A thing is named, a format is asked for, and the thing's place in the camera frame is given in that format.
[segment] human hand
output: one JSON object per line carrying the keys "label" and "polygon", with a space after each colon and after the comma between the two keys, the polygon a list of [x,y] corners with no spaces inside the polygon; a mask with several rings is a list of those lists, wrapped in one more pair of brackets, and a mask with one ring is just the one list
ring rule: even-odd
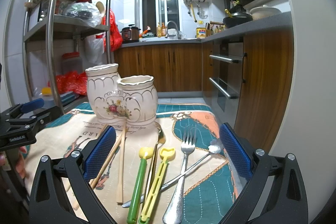
{"label": "human hand", "polygon": [[[27,153],[26,147],[24,146],[20,147],[20,151],[22,153]],[[0,166],[3,166],[5,163],[6,163],[5,156],[1,154],[0,155]],[[15,165],[15,169],[22,179],[26,176],[25,160],[20,152],[19,152],[19,159],[17,160],[17,163]]]}

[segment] gray countertop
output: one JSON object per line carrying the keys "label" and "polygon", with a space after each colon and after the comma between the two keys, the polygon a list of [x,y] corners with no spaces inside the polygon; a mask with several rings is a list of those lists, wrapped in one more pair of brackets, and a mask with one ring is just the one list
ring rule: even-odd
{"label": "gray countertop", "polygon": [[258,20],[253,20],[238,26],[234,26],[230,29],[226,29],[220,33],[213,34],[209,37],[200,39],[184,39],[184,40],[158,40],[158,41],[145,41],[145,42],[134,42],[134,43],[123,43],[121,48],[125,47],[135,47],[135,46],[146,46],[146,45],[158,45],[158,44],[181,44],[181,43],[204,43],[224,38],[236,37],[245,35],[253,32],[292,28],[292,14],[291,12],[284,12],[278,15],[265,17]]}

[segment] oven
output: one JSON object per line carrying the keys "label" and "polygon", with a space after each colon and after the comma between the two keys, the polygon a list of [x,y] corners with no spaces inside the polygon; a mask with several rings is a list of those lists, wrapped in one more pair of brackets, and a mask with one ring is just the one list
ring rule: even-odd
{"label": "oven", "polygon": [[213,76],[211,108],[220,123],[235,126],[239,95],[242,84],[243,42],[225,40],[215,43],[213,54]]}

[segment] red lid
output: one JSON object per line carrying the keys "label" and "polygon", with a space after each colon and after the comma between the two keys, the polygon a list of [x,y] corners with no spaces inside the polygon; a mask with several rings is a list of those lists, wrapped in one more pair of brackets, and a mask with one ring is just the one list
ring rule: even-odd
{"label": "red lid", "polygon": [[79,52],[68,52],[62,55],[62,59],[69,59],[73,57],[79,57]]}
{"label": "red lid", "polygon": [[92,0],[76,0],[76,2],[88,2],[88,3],[92,3]]}

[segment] silver fork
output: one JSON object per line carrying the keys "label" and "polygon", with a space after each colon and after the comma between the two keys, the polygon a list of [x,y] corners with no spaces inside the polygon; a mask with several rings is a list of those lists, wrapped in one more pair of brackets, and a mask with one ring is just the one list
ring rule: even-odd
{"label": "silver fork", "polygon": [[[188,156],[194,152],[196,144],[196,127],[192,133],[190,127],[186,127],[183,134],[183,140],[181,143],[181,151],[184,154],[181,173],[186,171]],[[165,211],[162,221],[164,224],[179,224],[182,222],[182,208],[183,208],[183,190],[184,190],[184,178],[181,177],[176,185],[173,197]]]}

